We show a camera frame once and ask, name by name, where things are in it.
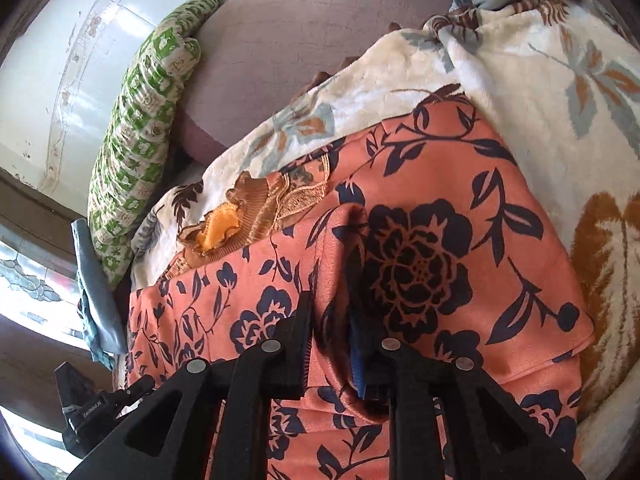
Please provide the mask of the orange floral garment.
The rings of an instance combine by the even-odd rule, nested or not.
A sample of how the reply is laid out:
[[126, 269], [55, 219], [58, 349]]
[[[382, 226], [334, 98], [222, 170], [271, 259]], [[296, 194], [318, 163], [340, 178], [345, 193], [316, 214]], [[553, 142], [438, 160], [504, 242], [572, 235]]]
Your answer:
[[126, 376], [166, 380], [314, 308], [309, 382], [271, 405], [273, 479], [384, 479], [387, 413], [356, 393], [348, 311], [424, 356], [465, 358], [564, 452], [592, 336], [570, 259], [498, 134], [454, 84], [263, 178], [241, 174], [130, 298]]

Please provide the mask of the small blue pillow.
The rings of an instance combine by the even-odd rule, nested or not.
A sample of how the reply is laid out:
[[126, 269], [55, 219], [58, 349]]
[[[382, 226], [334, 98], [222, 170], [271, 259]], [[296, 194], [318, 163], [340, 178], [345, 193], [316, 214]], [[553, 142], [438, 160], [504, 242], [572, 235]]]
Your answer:
[[127, 352], [124, 323], [92, 244], [85, 218], [70, 225], [75, 249], [82, 334], [91, 359], [115, 369], [116, 358]]

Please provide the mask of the stained glass window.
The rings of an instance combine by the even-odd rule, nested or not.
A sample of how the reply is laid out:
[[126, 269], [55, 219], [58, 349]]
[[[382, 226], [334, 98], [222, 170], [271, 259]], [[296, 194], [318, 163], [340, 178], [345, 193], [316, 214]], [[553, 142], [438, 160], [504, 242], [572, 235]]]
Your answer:
[[87, 350], [73, 278], [1, 243], [1, 314], [42, 336]]

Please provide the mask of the green white patterned pillow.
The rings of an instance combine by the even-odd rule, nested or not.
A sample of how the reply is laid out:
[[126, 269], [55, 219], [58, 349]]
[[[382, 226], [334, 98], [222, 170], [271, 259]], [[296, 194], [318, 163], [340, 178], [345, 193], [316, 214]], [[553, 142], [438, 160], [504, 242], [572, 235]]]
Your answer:
[[132, 58], [92, 168], [87, 219], [107, 285], [134, 258], [131, 239], [162, 180], [177, 104], [201, 59], [195, 38], [222, 0], [188, 0], [160, 21]]

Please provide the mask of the cream leaf-pattern fleece blanket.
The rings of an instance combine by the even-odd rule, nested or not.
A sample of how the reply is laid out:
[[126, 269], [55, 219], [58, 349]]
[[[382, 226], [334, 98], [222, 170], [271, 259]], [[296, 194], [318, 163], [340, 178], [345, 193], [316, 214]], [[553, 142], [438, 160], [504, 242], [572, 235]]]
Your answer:
[[263, 178], [454, 84], [498, 134], [564, 247], [592, 324], [573, 454], [615, 470], [639, 423], [639, 53], [590, 0], [524, 0], [436, 16], [383, 37], [343, 73], [255, 128], [154, 209], [134, 290], [241, 174]]

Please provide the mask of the mauve bed sheet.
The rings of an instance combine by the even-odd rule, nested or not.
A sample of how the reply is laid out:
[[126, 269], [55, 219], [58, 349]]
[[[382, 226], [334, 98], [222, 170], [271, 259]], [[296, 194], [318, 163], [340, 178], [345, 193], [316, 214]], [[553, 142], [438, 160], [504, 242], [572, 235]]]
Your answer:
[[196, 34], [201, 61], [172, 126], [207, 166], [280, 112], [314, 74], [363, 54], [392, 23], [420, 27], [451, 0], [226, 0]]

